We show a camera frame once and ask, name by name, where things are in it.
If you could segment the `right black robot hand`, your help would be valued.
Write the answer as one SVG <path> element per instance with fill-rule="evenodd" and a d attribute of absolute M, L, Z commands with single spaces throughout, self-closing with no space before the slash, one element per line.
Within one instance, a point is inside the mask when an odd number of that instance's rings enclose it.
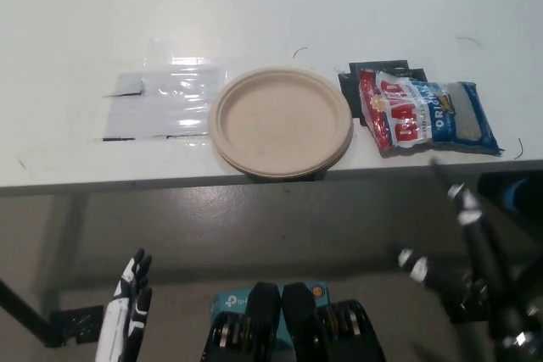
<path fill-rule="evenodd" d="M 454 209 L 470 271 L 459 276 L 406 247 L 392 249 L 396 264 L 414 282 L 436 292 L 464 321 L 470 311 L 485 314 L 497 361 L 541 361 L 542 323 L 513 280 L 482 204 L 465 183 L 454 182 L 437 159 L 429 164 Z"/>

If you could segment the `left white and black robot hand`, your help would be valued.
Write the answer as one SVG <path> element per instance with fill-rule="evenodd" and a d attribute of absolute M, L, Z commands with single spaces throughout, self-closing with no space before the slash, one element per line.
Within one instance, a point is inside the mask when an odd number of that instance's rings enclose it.
<path fill-rule="evenodd" d="M 140 248 L 123 270 L 107 304 L 96 362 L 136 362 L 143 343 L 153 291 L 148 285 L 152 257 Z"/>

